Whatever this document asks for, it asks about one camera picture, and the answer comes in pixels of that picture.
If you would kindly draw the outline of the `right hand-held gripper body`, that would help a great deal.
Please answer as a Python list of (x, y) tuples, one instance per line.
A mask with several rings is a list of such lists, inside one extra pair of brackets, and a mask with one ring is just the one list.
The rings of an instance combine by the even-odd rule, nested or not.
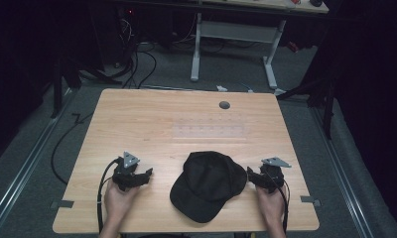
[(284, 185), (283, 168), (290, 168), (291, 165), (278, 157), (267, 158), (262, 160), (260, 173), (263, 176), (262, 187), (266, 188), (270, 193)]

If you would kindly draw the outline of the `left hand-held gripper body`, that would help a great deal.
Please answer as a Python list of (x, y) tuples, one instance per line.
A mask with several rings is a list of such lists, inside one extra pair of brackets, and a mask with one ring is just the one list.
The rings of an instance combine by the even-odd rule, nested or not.
[(120, 190), (125, 191), (129, 188), (129, 181), (137, 177), (135, 171), (139, 162), (137, 157), (127, 151), (123, 153), (123, 157), (117, 159), (117, 167), (114, 169), (112, 180)]

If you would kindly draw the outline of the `black baseball cap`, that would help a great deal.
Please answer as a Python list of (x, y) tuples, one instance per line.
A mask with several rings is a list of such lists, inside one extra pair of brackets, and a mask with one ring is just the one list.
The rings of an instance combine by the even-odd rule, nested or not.
[(192, 152), (171, 188), (170, 201), (192, 221), (208, 223), (246, 183), (246, 170), (231, 157), (213, 151)]

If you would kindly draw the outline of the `person's right hand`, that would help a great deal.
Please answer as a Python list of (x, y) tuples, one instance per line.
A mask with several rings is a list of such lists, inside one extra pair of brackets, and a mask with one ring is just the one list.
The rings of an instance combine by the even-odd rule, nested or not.
[(263, 221), (269, 230), (283, 230), (284, 198), (279, 190), (268, 192), (260, 186), (256, 187), (259, 209)]

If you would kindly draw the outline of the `person's left hand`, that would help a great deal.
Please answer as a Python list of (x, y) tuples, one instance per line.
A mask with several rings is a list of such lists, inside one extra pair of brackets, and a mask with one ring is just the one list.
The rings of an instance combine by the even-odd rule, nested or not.
[(133, 187), (128, 191), (122, 191), (112, 180), (108, 183), (104, 198), (107, 217), (103, 232), (119, 230), (125, 215), (132, 207), (138, 190), (138, 187)]

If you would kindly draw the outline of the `grey tape strip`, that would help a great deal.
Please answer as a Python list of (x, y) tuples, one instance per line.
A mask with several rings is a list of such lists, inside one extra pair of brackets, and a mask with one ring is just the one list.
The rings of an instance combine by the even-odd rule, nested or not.
[(303, 203), (311, 203), (314, 207), (318, 207), (318, 206), (322, 205), (321, 201), (319, 199), (317, 199), (317, 198), (314, 198), (313, 196), (302, 195), (301, 196), (301, 202), (303, 202)]
[(73, 207), (73, 201), (70, 201), (70, 200), (54, 200), (51, 203), (51, 205), (50, 205), (51, 209), (58, 209), (60, 207), (72, 208)]

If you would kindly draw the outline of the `black stand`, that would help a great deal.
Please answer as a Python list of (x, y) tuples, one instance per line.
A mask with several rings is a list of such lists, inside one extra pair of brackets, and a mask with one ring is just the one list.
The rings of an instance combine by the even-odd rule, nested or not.
[(277, 95), (278, 100), (284, 100), (293, 95), (308, 94), (307, 105), (309, 107), (323, 108), (322, 129), (328, 139), (331, 138), (331, 119), (333, 117), (335, 79), (332, 76), (304, 83), (296, 88)]
[(63, 81), (71, 89), (79, 89), (81, 80), (73, 61), (65, 56), (58, 56), (54, 64), (54, 111), (53, 118), (57, 118), (63, 108)]

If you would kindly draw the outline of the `dark computer tower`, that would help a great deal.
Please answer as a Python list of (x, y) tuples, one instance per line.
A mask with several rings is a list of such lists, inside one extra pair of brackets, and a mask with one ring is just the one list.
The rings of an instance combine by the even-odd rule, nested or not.
[(132, 25), (122, 6), (91, 4), (93, 27), (104, 65), (118, 68), (128, 62), (132, 52)]

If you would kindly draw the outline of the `metal floor rail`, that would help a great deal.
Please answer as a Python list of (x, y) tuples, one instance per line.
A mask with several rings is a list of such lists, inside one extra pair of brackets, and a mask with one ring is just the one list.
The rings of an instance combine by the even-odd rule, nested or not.
[(5, 191), (2, 199), (0, 200), (0, 229), (38, 164), (40, 154), (44, 150), (48, 140), (51, 138), (51, 135), (62, 118), (64, 111), (72, 102), (76, 94), (76, 89), (68, 89), (66, 91), (62, 109), (48, 121), (48, 124), (38, 137), (34, 147), (31, 149), (24, 163), (19, 167), (18, 173), (15, 175), (14, 179)]
[(359, 237), (374, 238), (372, 229), (366, 219), (366, 216), (363, 212), (359, 199), (357, 198), (354, 189), (340, 162), (340, 158), (334, 147), (334, 144), (332, 140), (328, 138), (327, 133), (324, 130), (323, 118), (321, 112), (318, 109), (314, 109), (314, 108), (311, 108), (310, 112), (314, 120), (316, 121), (318, 130), (323, 138), (324, 144), (329, 153), (333, 175), (336, 179), (336, 183), (343, 196), (347, 210), (352, 218), (355, 228), (359, 234)]

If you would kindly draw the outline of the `grey metal desk frame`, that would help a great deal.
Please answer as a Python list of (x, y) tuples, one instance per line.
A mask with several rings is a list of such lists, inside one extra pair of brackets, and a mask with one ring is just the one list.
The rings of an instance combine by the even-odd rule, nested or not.
[(200, 41), (202, 38), (264, 43), (271, 46), (268, 54), (262, 58), (268, 85), (270, 88), (276, 90), (278, 85), (273, 71), (272, 60), (283, 35), (285, 25), (285, 20), (281, 20), (277, 27), (215, 22), (211, 20), (203, 20), (201, 18), (201, 13), (198, 13), (191, 81), (199, 80)]

